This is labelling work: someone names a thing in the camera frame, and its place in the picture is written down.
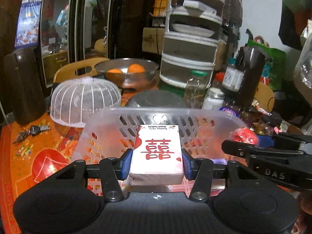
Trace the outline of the brown thermos flask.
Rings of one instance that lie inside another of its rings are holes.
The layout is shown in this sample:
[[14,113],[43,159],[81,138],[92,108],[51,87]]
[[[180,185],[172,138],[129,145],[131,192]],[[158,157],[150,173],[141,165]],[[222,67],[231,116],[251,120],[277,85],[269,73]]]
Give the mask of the brown thermos flask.
[[46,105],[33,49],[18,49],[6,55],[4,75],[16,122],[27,125],[40,118]]

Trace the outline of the wooden chair back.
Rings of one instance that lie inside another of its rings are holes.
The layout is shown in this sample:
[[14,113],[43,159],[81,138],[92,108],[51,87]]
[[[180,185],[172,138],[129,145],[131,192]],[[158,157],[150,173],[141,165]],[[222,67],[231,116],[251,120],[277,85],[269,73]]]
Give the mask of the wooden chair back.
[[[95,65],[108,60],[108,58],[96,57],[65,65],[56,72],[53,83],[61,83],[66,80],[78,79],[85,76],[96,76],[99,72],[96,71]],[[78,71],[82,69],[87,69],[87,72],[85,74],[78,74]]]

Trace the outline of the blue hanging calendar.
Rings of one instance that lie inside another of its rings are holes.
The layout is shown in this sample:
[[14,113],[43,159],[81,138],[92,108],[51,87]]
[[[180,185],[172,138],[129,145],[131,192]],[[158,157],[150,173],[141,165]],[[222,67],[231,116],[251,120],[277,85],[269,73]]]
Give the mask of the blue hanging calendar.
[[37,46],[42,0],[22,0],[17,22],[15,49]]

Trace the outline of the white wedding cigarette box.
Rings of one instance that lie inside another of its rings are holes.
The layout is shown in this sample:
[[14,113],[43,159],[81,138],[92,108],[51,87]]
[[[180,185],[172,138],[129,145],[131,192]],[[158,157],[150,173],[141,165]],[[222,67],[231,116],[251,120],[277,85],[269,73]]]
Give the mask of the white wedding cigarette box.
[[179,127],[140,125],[129,169],[133,186],[178,185],[184,177]]

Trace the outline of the hanging clear plastic bag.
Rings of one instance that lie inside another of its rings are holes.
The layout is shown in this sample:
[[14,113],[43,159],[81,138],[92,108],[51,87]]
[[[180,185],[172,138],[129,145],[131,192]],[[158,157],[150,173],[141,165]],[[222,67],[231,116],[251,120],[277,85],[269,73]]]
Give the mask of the hanging clear plastic bag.
[[311,106],[311,21],[309,21],[304,33],[307,38],[293,72],[293,82]]

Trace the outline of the dark brown covered bundle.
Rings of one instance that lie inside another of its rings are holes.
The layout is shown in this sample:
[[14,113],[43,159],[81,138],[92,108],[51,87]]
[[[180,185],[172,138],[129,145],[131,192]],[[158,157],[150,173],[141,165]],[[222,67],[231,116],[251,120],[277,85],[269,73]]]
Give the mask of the dark brown covered bundle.
[[242,26],[243,22],[243,5],[242,0],[225,0],[223,6],[224,23],[233,23],[237,27]]

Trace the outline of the clear plastic basket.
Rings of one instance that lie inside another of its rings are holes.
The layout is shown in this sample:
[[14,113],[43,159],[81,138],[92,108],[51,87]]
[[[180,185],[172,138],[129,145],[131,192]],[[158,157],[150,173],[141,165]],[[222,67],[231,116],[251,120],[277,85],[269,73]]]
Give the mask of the clear plastic basket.
[[186,179],[182,150],[225,164],[222,142],[244,127],[238,117],[217,110],[105,108],[86,123],[72,159],[97,164],[129,152],[117,177],[123,189],[190,194],[194,183]]

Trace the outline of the dark bottle white label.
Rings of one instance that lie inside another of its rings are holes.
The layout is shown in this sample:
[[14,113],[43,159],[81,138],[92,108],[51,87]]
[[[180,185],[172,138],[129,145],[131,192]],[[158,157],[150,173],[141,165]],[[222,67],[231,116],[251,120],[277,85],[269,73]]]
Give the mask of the dark bottle white label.
[[235,58],[229,59],[229,64],[226,68],[225,75],[222,81],[222,86],[225,89],[230,90],[232,92],[239,91],[244,78],[244,72],[238,70],[235,67],[235,62],[236,62]]

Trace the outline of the grey pot lid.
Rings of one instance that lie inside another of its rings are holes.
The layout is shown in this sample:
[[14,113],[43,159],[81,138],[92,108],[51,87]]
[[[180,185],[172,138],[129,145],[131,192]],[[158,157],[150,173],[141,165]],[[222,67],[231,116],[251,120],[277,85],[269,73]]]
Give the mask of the grey pot lid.
[[146,90],[132,96],[126,107],[132,108],[189,108],[182,97],[166,90]]

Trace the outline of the glass jar green lid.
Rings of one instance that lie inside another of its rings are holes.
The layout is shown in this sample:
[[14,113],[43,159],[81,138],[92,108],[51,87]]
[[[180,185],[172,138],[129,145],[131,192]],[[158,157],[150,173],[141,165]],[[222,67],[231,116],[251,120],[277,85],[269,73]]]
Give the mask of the glass jar green lid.
[[200,109],[206,94],[207,72],[192,70],[183,99],[190,108]]

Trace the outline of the orange fruit right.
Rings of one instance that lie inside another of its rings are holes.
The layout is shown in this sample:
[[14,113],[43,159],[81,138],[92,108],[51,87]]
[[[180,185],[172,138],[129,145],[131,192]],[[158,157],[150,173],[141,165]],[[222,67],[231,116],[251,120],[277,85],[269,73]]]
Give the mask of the orange fruit right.
[[127,73],[143,73],[145,68],[137,63],[133,63],[128,67]]

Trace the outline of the red ball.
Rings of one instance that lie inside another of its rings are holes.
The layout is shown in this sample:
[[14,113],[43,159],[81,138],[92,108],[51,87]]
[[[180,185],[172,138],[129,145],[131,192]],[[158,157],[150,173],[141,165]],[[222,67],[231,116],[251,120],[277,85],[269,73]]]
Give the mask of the red ball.
[[247,127],[234,130],[231,134],[230,140],[253,145],[259,144],[257,135]]

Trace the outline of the tiered mesh food cabinet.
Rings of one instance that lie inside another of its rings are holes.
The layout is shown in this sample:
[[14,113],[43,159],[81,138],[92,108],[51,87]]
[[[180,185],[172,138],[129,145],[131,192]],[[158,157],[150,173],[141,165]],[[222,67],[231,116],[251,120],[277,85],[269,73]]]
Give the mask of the tiered mesh food cabinet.
[[225,0],[168,0],[160,79],[185,88],[192,72],[213,75]]

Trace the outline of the glass jar blue lid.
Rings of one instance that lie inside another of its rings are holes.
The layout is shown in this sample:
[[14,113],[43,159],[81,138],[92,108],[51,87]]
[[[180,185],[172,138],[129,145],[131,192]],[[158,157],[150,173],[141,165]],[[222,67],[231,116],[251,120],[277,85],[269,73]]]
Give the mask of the glass jar blue lid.
[[239,117],[238,112],[235,111],[234,109],[230,108],[230,107],[221,107],[221,108],[219,108],[219,111],[225,112],[225,113],[230,114],[230,115],[235,116],[235,117]]

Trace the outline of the black bag with funnel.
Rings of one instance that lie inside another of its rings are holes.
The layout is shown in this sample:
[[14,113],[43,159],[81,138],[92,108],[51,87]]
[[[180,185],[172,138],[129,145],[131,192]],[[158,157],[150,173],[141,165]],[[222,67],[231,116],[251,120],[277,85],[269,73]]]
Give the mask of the black bag with funnel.
[[243,79],[236,94],[236,103],[240,107],[252,104],[260,77],[267,62],[272,58],[259,46],[242,47],[236,57],[235,67],[243,72]]

